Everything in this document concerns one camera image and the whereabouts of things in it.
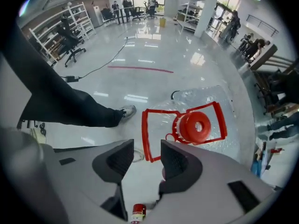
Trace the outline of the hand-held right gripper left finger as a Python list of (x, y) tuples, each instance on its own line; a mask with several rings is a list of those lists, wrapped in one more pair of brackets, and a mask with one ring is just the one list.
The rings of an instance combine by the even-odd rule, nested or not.
[(121, 182), (134, 140), (77, 148), (46, 147), (46, 168), (70, 221), (127, 221)]

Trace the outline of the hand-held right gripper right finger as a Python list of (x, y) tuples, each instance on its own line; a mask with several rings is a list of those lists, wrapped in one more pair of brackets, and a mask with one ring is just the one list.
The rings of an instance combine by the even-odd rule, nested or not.
[(273, 189), (234, 159), (161, 141), (165, 181), (147, 224), (250, 224), (272, 201)]

